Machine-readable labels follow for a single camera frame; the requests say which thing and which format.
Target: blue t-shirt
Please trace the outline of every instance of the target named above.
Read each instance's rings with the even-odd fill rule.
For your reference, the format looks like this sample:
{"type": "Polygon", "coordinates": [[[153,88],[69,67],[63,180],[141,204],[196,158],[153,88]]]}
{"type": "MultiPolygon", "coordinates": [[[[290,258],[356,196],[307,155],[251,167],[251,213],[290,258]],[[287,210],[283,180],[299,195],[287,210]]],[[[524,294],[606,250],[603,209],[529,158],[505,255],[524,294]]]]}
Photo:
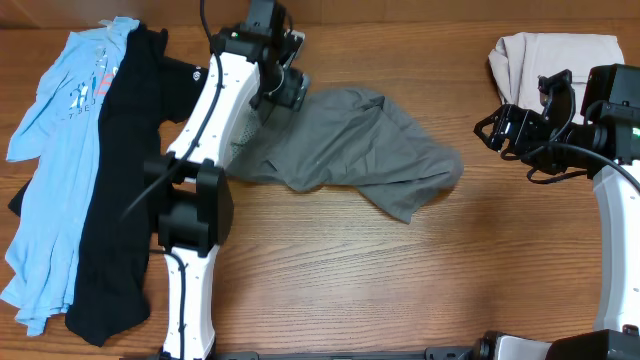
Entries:
{"type": "Polygon", "coordinates": [[[5,256],[16,275],[0,295],[20,308],[16,321],[28,326],[29,336],[40,335],[49,316],[73,303],[78,246],[100,157],[100,108],[139,21],[116,17],[101,24],[69,35],[9,143],[8,161],[40,157],[5,256]]]}

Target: black cable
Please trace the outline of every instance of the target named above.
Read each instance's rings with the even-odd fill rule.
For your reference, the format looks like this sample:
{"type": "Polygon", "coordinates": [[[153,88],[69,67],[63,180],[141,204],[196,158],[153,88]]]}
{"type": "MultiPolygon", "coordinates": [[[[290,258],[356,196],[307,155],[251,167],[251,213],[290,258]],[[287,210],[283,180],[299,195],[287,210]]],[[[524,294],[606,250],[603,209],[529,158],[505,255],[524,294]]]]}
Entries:
{"type": "Polygon", "coordinates": [[[289,33],[293,32],[293,16],[287,11],[287,21],[289,21],[289,33]]]}
{"type": "Polygon", "coordinates": [[[515,161],[515,160],[520,160],[520,157],[517,155],[514,155],[511,151],[509,150],[502,150],[500,152],[500,158],[502,160],[506,160],[506,161],[515,161]]]}
{"type": "Polygon", "coordinates": [[[594,101],[589,107],[587,107],[587,111],[584,113],[584,119],[582,124],[587,125],[587,121],[591,120],[591,114],[595,111],[595,109],[599,106],[607,102],[606,100],[598,100],[594,101]]]}
{"type": "MultiPolygon", "coordinates": [[[[571,99],[571,111],[569,111],[569,118],[567,119],[567,121],[564,123],[564,125],[562,126],[562,128],[560,128],[560,130],[555,133],[550,139],[549,142],[554,142],[556,141],[560,135],[562,135],[562,133],[564,133],[568,128],[569,125],[571,124],[571,121],[573,121],[573,117],[576,115],[576,93],[575,91],[573,91],[573,88],[571,87],[571,83],[569,83],[569,81],[565,80],[564,81],[565,85],[567,86],[567,88],[569,89],[569,97],[571,99]]],[[[553,88],[549,90],[549,97],[551,98],[553,96],[553,88]]],[[[520,156],[520,158],[531,158],[537,154],[539,154],[542,149],[544,149],[544,147],[539,147],[535,150],[532,150],[526,154],[523,154],[520,156]]]]}
{"type": "Polygon", "coordinates": [[[597,160],[598,162],[600,162],[603,165],[609,165],[611,166],[615,171],[619,172],[620,175],[624,176],[625,179],[627,179],[631,185],[633,187],[636,188],[636,191],[638,192],[638,194],[640,194],[640,182],[638,182],[638,180],[636,180],[636,178],[633,177],[633,175],[629,174],[629,172],[627,170],[625,170],[622,166],[620,166],[619,164],[616,164],[613,160],[611,159],[607,159],[606,157],[593,152],[591,150],[585,149],[585,148],[581,148],[579,146],[575,146],[575,145],[570,145],[570,144],[563,144],[563,143],[559,143],[559,142],[534,142],[534,143],[530,143],[531,146],[536,146],[536,147],[542,147],[542,148],[546,148],[546,147],[555,147],[558,149],[564,149],[564,150],[571,150],[573,152],[577,152],[577,153],[581,153],[583,155],[586,155],[590,158],[592,158],[593,160],[597,160]]]}
{"type": "Polygon", "coordinates": [[[578,171],[574,171],[574,172],[570,172],[570,173],[554,176],[552,178],[548,178],[548,179],[544,179],[544,180],[535,180],[533,178],[533,175],[537,171],[538,171],[538,168],[533,168],[533,169],[529,170],[529,172],[527,173],[527,179],[529,181],[531,181],[532,183],[534,183],[534,184],[541,184],[541,185],[555,184],[555,183],[558,183],[558,182],[563,181],[563,180],[571,179],[571,178],[578,177],[578,176],[587,175],[587,171],[586,170],[578,170],[578,171]]]}
{"type": "MultiPolygon", "coordinates": [[[[204,16],[204,0],[200,0],[200,18],[202,20],[202,26],[204,27],[205,33],[207,34],[207,37],[209,39],[209,44],[211,44],[211,33],[209,32],[209,25],[207,25],[207,20],[205,19],[205,16],[204,16]]],[[[218,103],[218,99],[220,98],[220,92],[222,89],[223,72],[222,72],[222,62],[220,61],[220,55],[218,55],[218,53],[216,52],[216,49],[213,46],[210,46],[210,49],[211,49],[212,55],[216,59],[216,64],[218,65],[218,84],[216,86],[216,93],[213,97],[213,101],[211,102],[211,105],[209,106],[209,110],[207,111],[207,115],[204,117],[202,124],[200,124],[200,128],[198,129],[198,132],[196,133],[196,135],[193,137],[193,140],[191,140],[191,144],[189,145],[187,152],[185,152],[184,155],[182,155],[182,157],[171,168],[169,168],[169,170],[167,170],[164,174],[162,174],[162,176],[157,178],[151,185],[149,185],[149,187],[144,189],[144,191],[140,193],[140,195],[138,195],[138,197],[133,202],[131,202],[131,204],[122,213],[122,216],[120,217],[120,221],[123,221],[127,216],[129,216],[131,211],[133,211],[133,209],[135,209],[136,206],[140,204],[140,202],[146,199],[153,190],[165,184],[167,180],[171,180],[171,177],[173,177],[176,174],[176,172],[178,172],[180,167],[184,165],[184,163],[189,159],[189,156],[191,156],[191,154],[196,149],[196,147],[200,146],[199,144],[200,138],[202,137],[202,134],[204,133],[204,130],[207,127],[207,123],[209,123],[209,119],[211,118],[211,114],[213,114],[213,110],[215,109],[216,104],[218,103]]]]}
{"type": "Polygon", "coordinates": [[[207,15],[205,14],[205,0],[200,0],[200,21],[202,22],[202,27],[204,28],[205,34],[207,34],[207,41],[211,43],[211,31],[209,31],[209,24],[207,23],[207,15]]]}
{"type": "Polygon", "coordinates": [[[182,262],[179,256],[164,250],[149,250],[152,254],[168,255],[171,256],[178,263],[178,270],[180,271],[180,320],[178,324],[178,332],[180,333],[180,360],[184,360],[184,303],[187,296],[187,275],[186,266],[182,262]]]}

